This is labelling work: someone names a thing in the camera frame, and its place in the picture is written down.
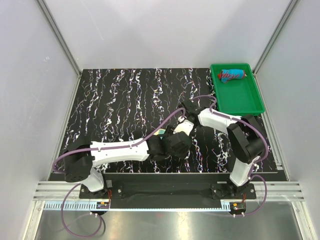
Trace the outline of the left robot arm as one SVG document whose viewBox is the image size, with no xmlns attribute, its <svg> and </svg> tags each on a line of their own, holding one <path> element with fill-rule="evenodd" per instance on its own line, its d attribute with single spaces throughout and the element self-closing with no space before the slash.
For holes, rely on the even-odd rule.
<svg viewBox="0 0 320 240">
<path fill-rule="evenodd" d="M 169 157 L 183 159 L 192 145 L 191 125 L 181 124 L 175 129 L 168 126 L 164 133 L 152 135 L 147 140 L 139 138 L 126 142 L 89 142 L 82 138 L 66 150 L 63 158 L 64 180 L 84 185 L 95 197 L 108 193 L 106 180 L 96 167 L 123 161 L 162 161 Z"/>
</svg>

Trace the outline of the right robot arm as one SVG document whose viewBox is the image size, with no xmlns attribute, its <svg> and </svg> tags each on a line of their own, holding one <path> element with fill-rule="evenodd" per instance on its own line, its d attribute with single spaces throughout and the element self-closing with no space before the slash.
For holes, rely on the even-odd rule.
<svg viewBox="0 0 320 240">
<path fill-rule="evenodd" d="M 198 126 L 228 135 L 235 156 L 233 169 L 227 182 L 218 189 L 212 188 L 212 192 L 218 199 L 239 198 L 252 179 L 256 163 L 268 156 L 268 144 L 255 117 L 229 115 L 212 107 L 196 106 L 191 100 L 181 102 L 179 107 L 184 109 L 184 117 L 178 127 L 187 135 Z"/>
</svg>

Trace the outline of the yellow and green towel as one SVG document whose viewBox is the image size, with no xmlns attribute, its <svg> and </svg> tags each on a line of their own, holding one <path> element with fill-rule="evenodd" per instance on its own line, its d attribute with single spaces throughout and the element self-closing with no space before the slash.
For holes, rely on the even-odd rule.
<svg viewBox="0 0 320 240">
<path fill-rule="evenodd" d="M 165 129 L 158 129 L 154 134 L 153 134 L 153 138 L 156 140 L 162 140 L 164 137 L 167 136 L 167 132 Z"/>
</svg>

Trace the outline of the red and blue towel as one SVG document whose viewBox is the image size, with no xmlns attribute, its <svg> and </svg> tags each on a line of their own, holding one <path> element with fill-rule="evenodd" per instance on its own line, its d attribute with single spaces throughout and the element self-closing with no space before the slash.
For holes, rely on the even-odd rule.
<svg viewBox="0 0 320 240">
<path fill-rule="evenodd" d="M 247 74 L 242 69 L 222 69 L 217 76 L 222 83 L 227 83 L 230 80 L 244 79 Z"/>
</svg>

